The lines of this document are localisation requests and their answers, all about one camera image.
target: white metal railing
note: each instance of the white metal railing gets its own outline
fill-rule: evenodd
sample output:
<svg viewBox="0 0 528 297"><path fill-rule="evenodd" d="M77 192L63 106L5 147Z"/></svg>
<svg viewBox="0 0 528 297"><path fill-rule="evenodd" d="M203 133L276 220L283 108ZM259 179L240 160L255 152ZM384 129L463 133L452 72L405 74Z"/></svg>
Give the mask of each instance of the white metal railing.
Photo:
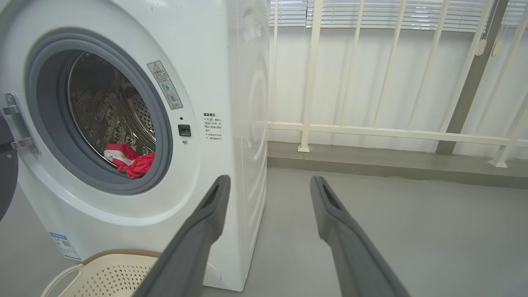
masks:
<svg viewBox="0 0 528 297"><path fill-rule="evenodd" d="M385 71L384 81L382 85L382 90L380 97L378 99L378 107L376 109L375 117L372 126L362 127L362 126L344 126L343 125L343 111L345 110L348 104L348 95L351 92L352 80L354 79L354 67L356 63L356 51L359 35L360 35L360 26L357 26L354 36L354 46L352 49L352 57L350 60L350 70L348 73L348 80L345 88L345 97L341 105L341 112L339 113L338 123L339 125L323 125L323 124L314 124L311 122L312 119L312 106L314 99L314 85L316 77L316 67L317 67L317 54L319 48L319 35L321 28L321 15L323 8L323 0L315 0L314 6L314 15L313 15L313 28L312 28L312 37L310 43L310 56L308 62L308 74L307 74L307 83L306 83L306 93L304 100L304 110L303 110L303 122L302 123L285 123L275 121L275 92L276 92L276 71L277 71L277 19L275 19L275 37L274 37L274 47L272 53L272 72L271 72L271 121L268 122L268 128L278 129L278 130L290 130L290 131L301 131L301 144L298 147L300 152L309 152L308 140L310 132L326 132L326 133L341 133L341 134L356 134L356 135L372 135L372 136L387 136L387 137L404 137L404 138L418 138L424 140L436 140L436 141L452 141L452 142L464 142L464 143L476 143L476 144L490 144L490 145L499 145L500 149L493 160L490 160L489 163L497 167L506 167L505 160L507 159L510 151L513 147L528 147L528 140L518 139L519 133L521 131L521 126L525 121L525 118L528 117L528 93L526 94L522 105L516 113L516 116L510 125L508 132L505 137L495 137L495 136L484 136L481 135L482 125L486 117L489 114L489 110L493 103L497 100L497 92L501 87L501 83L504 80L504 76L508 70L508 67L511 64L511 59L515 54L515 51L519 45L520 39L523 35L524 29L528 25L528 9L524 11L523 17L521 19L521 25L517 27L515 32L514 40L512 45L505 57L505 62L502 66L502 69L499 73L499 77L496 81L496 84L493 88L491 96L487 102L485 110L482 114L480 122L477 126L477 132L475 134L456 134L456 133L447 133L447 127L451 121L451 117L455 110L458 98L462 92L464 82L469 73L469 68L477 51L477 45L479 43L480 37L484 28L486 26L486 21L490 10L492 8L493 0L486 0L483 12L481 14L477 30L473 37L471 46L468 51L466 61L464 63L463 70L458 79L455 92L453 93L450 101L447 112L444 116L444 121L440 128L440 131L416 131L413 130L414 121L416 120L417 110L419 109L421 102L423 100L423 90L427 85L430 70L432 67L432 60L435 57L438 43L440 40L440 35L442 33L445 17L447 14L447 9L449 5L449 0L444 0L441 13L439 16L438 27L436 29L435 35L433 37L431 50L427 60L425 70L423 72L422 81L414 102L413 110L411 113L411 118L406 129L391 129L379 127L379 118L380 110L383 107L383 104L387 100L387 85L388 81L392 75L392 66L394 62L395 52L397 50L398 38L401 30L401 24L403 20L403 12L405 11L406 0L402 0L401 8L399 10L398 23L394 31L394 37L389 57L389 62ZM358 24L361 23L362 13L363 13L364 0L360 0L360 8L358 12ZM275 2L275 12L277 12L277 2Z"/></svg>

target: stainless steel drum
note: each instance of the stainless steel drum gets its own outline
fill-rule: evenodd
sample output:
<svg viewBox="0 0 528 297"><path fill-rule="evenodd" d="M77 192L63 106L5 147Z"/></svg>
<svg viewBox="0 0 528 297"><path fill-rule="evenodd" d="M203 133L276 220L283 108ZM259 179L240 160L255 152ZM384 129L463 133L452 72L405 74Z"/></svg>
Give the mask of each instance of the stainless steel drum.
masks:
<svg viewBox="0 0 528 297"><path fill-rule="evenodd" d="M108 143L153 153L156 137L145 102L130 81L103 58L85 52L68 81L70 112L79 132L102 157Z"/></svg>

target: red cloth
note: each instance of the red cloth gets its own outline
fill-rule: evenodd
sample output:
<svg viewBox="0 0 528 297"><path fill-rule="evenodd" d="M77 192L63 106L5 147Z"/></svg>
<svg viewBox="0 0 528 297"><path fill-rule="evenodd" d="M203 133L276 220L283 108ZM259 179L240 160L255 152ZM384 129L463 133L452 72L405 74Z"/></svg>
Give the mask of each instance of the red cloth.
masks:
<svg viewBox="0 0 528 297"><path fill-rule="evenodd" d="M109 143L105 150L105 158L117 166L117 171L128 173L131 179L140 178L148 172L154 155L139 155L127 143Z"/></svg>

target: white washing machine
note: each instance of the white washing machine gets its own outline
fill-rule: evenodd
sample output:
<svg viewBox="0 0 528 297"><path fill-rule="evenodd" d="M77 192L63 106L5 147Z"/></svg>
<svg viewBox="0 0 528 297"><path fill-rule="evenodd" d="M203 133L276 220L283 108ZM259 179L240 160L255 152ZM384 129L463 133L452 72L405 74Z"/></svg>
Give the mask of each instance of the white washing machine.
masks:
<svg viewBox="0 0 528 297"><path fill-rule="evenodd" d="M29 137L18 183L64 255L162 252L228 174L204 285L242 291L266 202L269 4L0 3L0 107L15 140ZM155 153L142 178L103 157L123 142Z"/></svg>

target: washing machine door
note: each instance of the washing machine door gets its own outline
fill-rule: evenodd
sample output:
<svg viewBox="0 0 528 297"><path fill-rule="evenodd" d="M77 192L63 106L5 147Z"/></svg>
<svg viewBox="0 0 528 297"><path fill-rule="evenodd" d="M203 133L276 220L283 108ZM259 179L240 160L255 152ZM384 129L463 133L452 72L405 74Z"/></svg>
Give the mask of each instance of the washing machine door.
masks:
<svg viewBox="0 0 528 297"><path fill-rule="evenodd" d="M0 108L6 114L7 108ZM4 218L16 188L18 176L18 155L13 147L13 134L3 116L0 116L0 221Z"/></svg>

